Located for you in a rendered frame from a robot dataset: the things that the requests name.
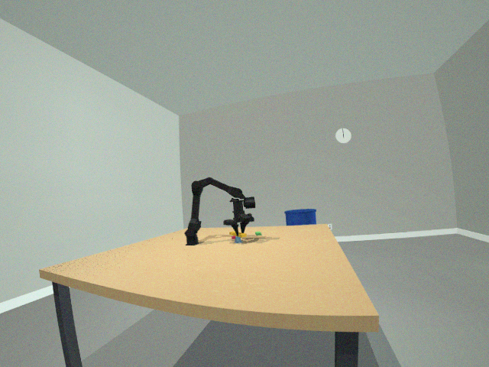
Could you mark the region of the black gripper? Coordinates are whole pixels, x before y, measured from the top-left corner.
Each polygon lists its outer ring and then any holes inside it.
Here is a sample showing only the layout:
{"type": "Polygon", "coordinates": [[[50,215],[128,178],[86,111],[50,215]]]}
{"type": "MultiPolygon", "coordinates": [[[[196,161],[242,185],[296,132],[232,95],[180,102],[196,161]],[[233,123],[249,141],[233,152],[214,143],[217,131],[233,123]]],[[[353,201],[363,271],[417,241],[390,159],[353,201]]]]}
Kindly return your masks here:
{"type": "MultiPolygon", "coordinates": [[[[241,232],[244,233],[245,231],[245,226],[249,223],[242,223],[240,220],[237,221],[237,215],[238,213],[242,214],[242,212],[244,212],[243,209],[234,209],[234,211],[232,211],[232,213],[234,213],[234,218],[233,220],[231,219],[228,219],[228,220],[224,220],[223,222],[223,225],[231,225],[232,228],[234,229],[236,235],[238,235],[238,222],[240,222],[240,226],[241,226],[241,232]]],[[[252,217],[252,219],[250,219],[250,222],[254,222],[254,217],[252,217]]]]}

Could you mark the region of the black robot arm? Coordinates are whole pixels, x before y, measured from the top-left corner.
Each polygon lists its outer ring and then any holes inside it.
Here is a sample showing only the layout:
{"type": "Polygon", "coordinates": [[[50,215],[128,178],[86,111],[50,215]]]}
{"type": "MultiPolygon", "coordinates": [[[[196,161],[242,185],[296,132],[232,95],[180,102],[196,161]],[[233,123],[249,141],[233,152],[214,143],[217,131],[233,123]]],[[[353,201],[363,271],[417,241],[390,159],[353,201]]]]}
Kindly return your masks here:
{"type": "MultiPolygon", "coordinates": [[[[189,222],[188,229],[184,232],[184,235],[187,240],[186,245],[199,244],[199,238],[197,232],[201,228],[201,222],[202,222],[199,221],[200,197],[202,194],[203,187],[206,187],[210,184],[215,187],[218,187],[219,189],[226,191],[234,198],[244,199],[244,200],[239,200],[239,199],[232,198],[229,202],[233,202],[233,209],[243,209],[243,202],[244,202],[244,207],[246,209],[255,208],[254,196],[245,197],[242,194],[242,190],[239,188],[230,187],[224,183],[214,180],[211,177],[207,177],[206,179],[199,180],[199,181],[196,180],[192,182],[193,204],[192,204],[191,220],[189,222]]],[[[242,223],[250,222],[250,219],[252,219],[252,215],[250,213],[245,214],[245,212],[242,212],[242,214],[238,213],[237,215],[237,221],[240,220],[242,223]]]]}

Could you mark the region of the yellow bar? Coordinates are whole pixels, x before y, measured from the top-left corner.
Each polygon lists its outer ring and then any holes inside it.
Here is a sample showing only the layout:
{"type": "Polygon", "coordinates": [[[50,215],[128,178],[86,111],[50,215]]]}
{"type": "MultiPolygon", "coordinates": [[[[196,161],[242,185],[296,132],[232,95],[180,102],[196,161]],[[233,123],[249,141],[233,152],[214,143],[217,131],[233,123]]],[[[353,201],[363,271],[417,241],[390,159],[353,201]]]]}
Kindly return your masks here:
{"type": "Polygon", "coordinates": [[[229,232],[229,235],[234,235],[234,236],[242,237],[242,238],[247,236],[246,233],[242,233],[242,232],[239,232],[238,235],[236,235],[235,231],[229,232]]]}

